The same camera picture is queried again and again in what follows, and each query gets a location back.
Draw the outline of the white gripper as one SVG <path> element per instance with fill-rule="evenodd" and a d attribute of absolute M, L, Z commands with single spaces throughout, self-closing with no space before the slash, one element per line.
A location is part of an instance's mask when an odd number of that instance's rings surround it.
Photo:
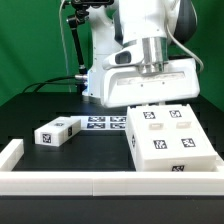
<path fill-rule="evenodd" d="M 196 63 L 187 58 L 169 61 L 156 75 L 143 76 L 134 66 L 110 69 L 102 78 L 100 98 L 112 108 L 195 98 L 199 92 Z"/>

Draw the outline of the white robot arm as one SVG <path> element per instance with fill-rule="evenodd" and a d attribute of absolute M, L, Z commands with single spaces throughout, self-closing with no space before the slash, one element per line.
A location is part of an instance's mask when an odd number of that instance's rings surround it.
<path fill-rule="evenodd" d="M 183 47 L 197 28 L 191 0 L 114 0 L 92 6 L 93 65 L 82 92 L 105 107 L 194 98 L 200 92 L 201 60 L 188 51 L 169 56 L 168 46 Z"/>

